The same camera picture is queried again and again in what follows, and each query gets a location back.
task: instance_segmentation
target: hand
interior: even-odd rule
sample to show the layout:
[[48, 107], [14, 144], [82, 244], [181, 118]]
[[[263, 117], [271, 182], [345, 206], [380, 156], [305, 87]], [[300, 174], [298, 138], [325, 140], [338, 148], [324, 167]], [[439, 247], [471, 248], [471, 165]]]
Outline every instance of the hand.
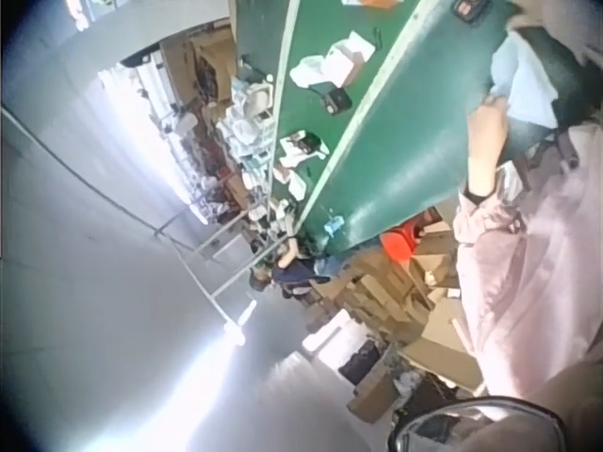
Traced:
[[496, 185], [498, 159], [507, 140], [507, 100], [488, 98], [467, 119], [469, 191], [488, 196]]

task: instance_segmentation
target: glasses frame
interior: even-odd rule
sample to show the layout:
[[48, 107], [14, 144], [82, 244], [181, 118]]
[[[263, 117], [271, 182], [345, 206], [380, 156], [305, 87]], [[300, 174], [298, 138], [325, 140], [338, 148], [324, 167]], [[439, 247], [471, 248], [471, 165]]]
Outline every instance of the glasses frame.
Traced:
[[531, 414], [548, 421], [552, 424], [558, 444], [560, 445], [559, 452], [567, 452], [569, 450], [567, 437], [565, 435], [565, 425], [556, 413], [525, 400], [490, 395], [449, 402], [442, 405], [440, 408], [415, 416], [408, 422], [398, 421], [387, 438], [388, 452], [411, 452], [409, 434], [414, 431], [418, 425], [422, 424], [430, 417], [437, 414], [446, 414], [451, 410], [476, 409], [477, 406], [514, 410], [524, 414]]

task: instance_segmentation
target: pink jacket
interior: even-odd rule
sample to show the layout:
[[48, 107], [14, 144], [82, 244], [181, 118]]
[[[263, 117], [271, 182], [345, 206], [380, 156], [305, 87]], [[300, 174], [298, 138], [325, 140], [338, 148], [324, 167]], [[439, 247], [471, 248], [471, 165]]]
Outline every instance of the pink jacket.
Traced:
[[502, 178], [478, 206], [460, 196], [465, 333], [491, 395], [539, 388], [585, 355], [603, 321], [603, 129], [585, 124], [567, 136], [560, 147], [573, 145], [577, 169], [563, 173], [553, 147], [515, 202]]

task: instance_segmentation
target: dark blue shirt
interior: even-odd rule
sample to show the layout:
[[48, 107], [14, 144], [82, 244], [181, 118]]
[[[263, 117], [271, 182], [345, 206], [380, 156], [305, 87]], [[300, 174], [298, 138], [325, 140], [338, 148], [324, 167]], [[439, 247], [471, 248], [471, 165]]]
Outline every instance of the dark blue shirt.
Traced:
[[276, 266], [272, 269], [272, 279], [278, 284], [306, 283], [311, 280], [325, 283], [330, 280], [315, 273], [314, 259], [294, 259], [287, 268]]

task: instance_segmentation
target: green conveyor belt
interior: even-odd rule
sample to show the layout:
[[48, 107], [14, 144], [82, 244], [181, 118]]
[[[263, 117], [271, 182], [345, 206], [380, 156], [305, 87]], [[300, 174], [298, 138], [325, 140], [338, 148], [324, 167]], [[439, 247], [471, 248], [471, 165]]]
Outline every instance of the green conveyor belt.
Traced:
[[[345, 7], [340, 0], [301, 0], [287, 73], [302, 57], [324, 55], [332, 43], [346, 38], [352, 30], [370, 40], [374, 28], [379, 28], [383, 48], [347, 88], [354, 108], [340, 116], [329, 116], [315, 93], [298, 88], [287, 77], [278, 137], [309, 130], [333, 151], [421, 1], [426, 0], [405, 0], [393, 9], [379, 10]], [[280, 41], [274, 42], [277, 32], [268, 31], [266, 24], [278, 22], [282, 30], [286, 3], [239, 0], [239, 53], [250, 55], [251, 63], [265, 73], [276, 73], [280, 53]], [[453, 194], [465, 177], [465, 113], [491, 87], [491, 57], [506, 37], [505, 24], [513, 7], [493, 2], [481, 24], [469, 26], [451, 14], [451, 3], [440, 0], [416, 34], [303, 224], [304, 230], [319, 244], [326, 244], [329, 251], [344, 250], [399, 224]], [[560, 92], [554, 105], [560, 122], [567, 124], [581, 117], [586, 96], [576, 62], [544, 30], [526, 30], [524, 36]], [[540, 127], [513, 122], [506, 155], [524, 152], [547, 133]], [[311, 159], [296, 169], [308, 184], [306, 202], [326, 163]], [[287, 196], [278, 182], [273, 193], [277, 198]], [[343, 216], [346, 223], [327, 243], [323, 225], [335, 215]]]

